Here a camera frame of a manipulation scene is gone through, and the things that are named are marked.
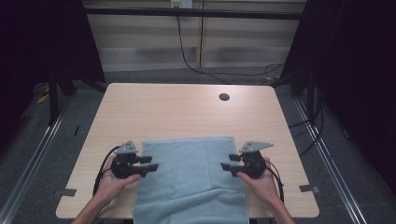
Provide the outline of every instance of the gray carpet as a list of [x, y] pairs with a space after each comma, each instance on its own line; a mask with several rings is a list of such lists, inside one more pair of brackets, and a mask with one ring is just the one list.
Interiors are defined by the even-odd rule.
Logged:
[[[262, 68], [213, 68], [211, 72], [260, 73]], [[279, 70], [270, 74], [275, 77]], [[239, 85], [259, 85], [263, 76], [230, 76], [217, 75], [227, 83]], [[150, 83], [205, 83], [224, 84], [224, 82], [203, 74], [197, 74], [188, 69], [172, 69], [157, 71], [140, 71], [128, 73], [106, 74], [107, 82], [150, 82]], [[78, 154], [92, 125], [93, 118], [102, 100], [103, 94], [77, 83], [78, 92], [72, 99], [64, 115], [63, 122], [54, 137], [49, 151], [45, 155], [35, 178], [28, 189], [21, 206], [12, 223], [69, 223], [70, 220], [60, 220], [55, 216], [59, 198], [52, 194], [56, 189], [64, 189], [73, 170]], [[289, 125], [302, 121], [294, 103], [295, 97], [290, 95], [289, 86], [276, 88], [276, 94]], [[359, 148], [343, 135], [343, 127], [323, 104], [324, 128], [323, 139], [332, 153], [340, 172], [361, 206], [368, 223], [394, 223], [396, 219], [396, 200], [375, 170], [365, 161]], [[49, 120], [49, 102], [29, 106], [20, 124], [20, 131], [12, 139], [7, 155], [0, 160], [0, 202], [7, 198], [14, 188], [18, 177], [38, 145], [47, 128]], [[320, 115], [317, 118], [320, 127]], [[294, 142], [302, 152], [312, 139], [304, 125], [291, 128]], [[335, 188], [327, 169], [315, 147], [312, 147], [303, 157], [303, 166], [308, 179], [313, 186], [320, 189], [316, 199], [320, 214], [316, 218], [298, 219], [297, 223], [353, 223], [337, 189]], [[120, 221], [108, 220], [108, 223]]]

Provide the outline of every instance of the cloth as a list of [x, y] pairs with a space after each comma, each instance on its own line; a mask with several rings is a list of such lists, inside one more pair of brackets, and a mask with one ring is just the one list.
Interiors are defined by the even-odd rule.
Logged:
[[133, 214], [136, 224], [248, 223], [245, 187], [223, 171], [232, 165], [233, 137], [201, 137], [143, 143], [158, 170], [139, 179]]

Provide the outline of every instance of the gripper jaw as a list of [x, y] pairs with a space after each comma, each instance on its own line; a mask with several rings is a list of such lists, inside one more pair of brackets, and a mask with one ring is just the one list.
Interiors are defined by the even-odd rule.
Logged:
[[150, 163], [152, 160], [150, 156], [139, 157], [136, 155], [136, 152], [137, 149], [132, 141], [128, 141], [115, 151], [117, 156], [111, 163], [110, 168], [117, 178], [125, 179], [130, 175], [145, 177], [149, 172], [157, 171], [159, 164], [134, 166], [136, 163]]
[[272, 147], [272, 143], [259, 143], [259, 142], [247, 142], [240, 150], [241, 155], [230, 154], [230, 161], [242, 161], [243, 166], [231, 166], [227, 163], [222, 163], [221, 168], [224, 171], [229, 171], [233, 176], [236, 173], [242, 172], [250, 178], [258, 179], [262, 176], [267, 166], [265, 160], [260, 153], [260, 149]]

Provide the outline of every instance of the black cable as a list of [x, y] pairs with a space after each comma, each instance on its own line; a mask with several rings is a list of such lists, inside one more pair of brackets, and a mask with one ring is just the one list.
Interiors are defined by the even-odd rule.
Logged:
[[290, 75], [286, 76], [286, 77], [281, 77], [280, 79], [278, 79], [277, 81], [271, 83], [269, 86], [272, 88], [276, 88], [278, 86], [282, 86], [282, 85], [286, 85], [290, 83], [290, 80], [293, 79], [294, 77], [300, 75], [300, 73], [303, 71], [303, 68], [297, 69], [295, 70], [293, 73], [291, 73]]
[[323, 131], [323, 126], [324, 126], [324, 118], [323, 118], [323, 108], [320, 106], [320, 116], [321, 116], [321, 125], [320, 125], [320, 129], [318, 131], [317, 136], [315, 137], [314, 141], [311, 143], [311, 145], [309, 145], [306, 150], [304, 150], [299, 156], [302, 157], [320, 138], [320, 135]]
[[282, 201], [282, 203], [285, 203], [285, 195], [284, 195], [284, 192], [283, 192], [283, 183], [280, 180], [280, 174], [279, 174], [279, 171], [276, 169], [276, 166], [274, 166], [274, 168], [276, 170], [276, 173], [271, 168], [267, 167], [268, 171], [271, 172], [271, 174], [276, 179], [277, 186], [279, 188], [279, 198]]
[[297, 134], [293, 135], [292, 138], [295, 138], [295, 137], [298, 137], [298, 136], [300, 136], [300, 135], [303, 135], [303, 134], [305, 134], [306, 132], [308, 132], [308, 129], [305, 129], [303, 132], [297, 133]]
[[[272, 63], [272, 64], [268, 64], [267, 66], [265, 66], [265, 71], [264, 71], [265, 79], [264, 79], [264, 81], [263, 81], [262, 83], [260, 83], [260, 86], [261, 86], [262, 84], [264, 84], [265, 82], [267, 82], [267, 80], [268, 80], [268, 73], [274, 71], [274, 70], [277, 69], [280, 65], [283, 65], [283, 64], [284, 64], [284, 63]], [[267, 69], [268, 69], [268, 67], [270, 67], [270, 66], [275, 66], [275, 67], [274, 67], [273, 69], [271, 69], [270, 71], [267, 72]]]
[[107, 170], [109, 170], [109, 169], [107, 169], [107, 170], [103, 171], [103, 168], [104, 168], [105, 165], [106, 165], [106, 162], [107, 162], [107, 160], [108, 160], [108, 157], [111, 155], [111, 153], [113, 153], [113, 152], [114, 152], [117, 148], [119, 148], [119, 147], [120, 147], [120, 146], [114, 147], [114, 148], [111, 149], [111, 150], [107, 153], [107, 155], [105, 156], [105, 159], [103, 160], [102, 165], [100, 166], [99, 173], [98, 173], [98, 175], [96, 176], [96, 179], [95, 179], [95, 185], [93, 186], [93, 194], [92, 194], [92, 197], [93, 197], [93, 195], [95, 195], [96, 191], [97, 191], [98, 188], [99, 188], [100, 180], [102, 179], [103, 174], [104, 174]]
[[[204, 74], [204, 75], [211, 76], [211, 77], [213, 77], [213, 78], [215, 78], [215, 79], [217, 79], [217, 80], [219, 80], [219, 81], [221, 81], [221, 82], [223, 82], [223, 83], [225, 83], [225, 84], [228, 84], [228, 85], [231, 85], [231, 83], [228, 83], [228, 82], [226, 82], [226, 81], [222, 80], [221, 78], [216, 77], [216, 76], [214, 76], [214, 75], [230, 75], [230, 76], [257, 77], [257, 76], [267, 75], [268, 73], [270, 73], [270, 72], [274, 71], [275, 69], [277, 69], [280, 65], [284, 64], [284, 63], [273, 63], [273, 64], [269, 64], [269, 65], [265, 66], [265, 71], [264, 71], [264, 72], [257, 73], [257, 74], [240, 74], [240, 73], [226, 73], [226, 72], [210, 72], [210, 73], [209, 73], [209, 72], [199, 71], [199, 70], [197, 70], [197, 69], [192, 68], [192, 67], [189, 65], [189, 63], [187, 62], [187, 60], [186, 60], [186, 56], [185, 56], [184, 48], [183, 48], [183, 41], [182, 41], [182, 38], [181, 38], [180, 17], [177, 17], [177, 30], [178, 30], [178, 37], [179, 37], [179, 40], [180, 40], [180, 48], [181, 48], [181, 54], [182, 54], [182, 56], [183, 56], [183, 61], [184, 61], [184, 63], [190, 68], [190, 70], [192, 70], [192, 71], [194, 71], [194, 72], [196, 72], [196, 73], [199, 73], [199, 74]], [[276, 67], [274, 67], [273, 69], [267, 71], [268, 67], [274, 66], [274, 65], [276, 65]]]
[[[317, 90], [317, 97], [318, 97], [318, 101], [317, 101], [317, 108], [316, 108], [316, 112], [315, 112], [315, 115], [314, 115], [314, 119], [316, 118], [316, 116], [318, 115], [318, 113], [320, 112], [320, 109], [321, 109], [322, 97], [321, 97], [321, 95], [319, 94], [319, 91], [318, 91], [318, 90]], [[300, 126], [300, 125], [302, 125], [302, 124], [306, 124], [308, 121], [309, 121], [309, 119], [305, 119], [305, 120], [303, 120], [303, 121], [301, 121], [301, 122], [298, 122], [298, 123], [295, 123], [295, 124], [291, 124], [291, 125], [289, 125], [289, 128], [298, 127], [298, 126]]]

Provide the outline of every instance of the wooden table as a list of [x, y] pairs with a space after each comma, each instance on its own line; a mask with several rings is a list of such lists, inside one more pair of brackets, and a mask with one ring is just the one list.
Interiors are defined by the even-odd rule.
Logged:
[[[226, 93], [228, 101], [219, 96]], [[98, 109], [56, 215], [74, 218], [92, 197], [92, 187], [107, 152], [127, 140], [138, 148], [148, 140], [233, 136], [237, 148], [246, 141], [272, 142], [262, 150], [280, 172], [285, 204], [293, 217], [316, 217], [318, 206], [274, 89], [262, 86], [111, 84]], [[100, 217], [131, 218], [136, 184], [125, 189]], [[250, 217], [271, 217], [247, 186]]]

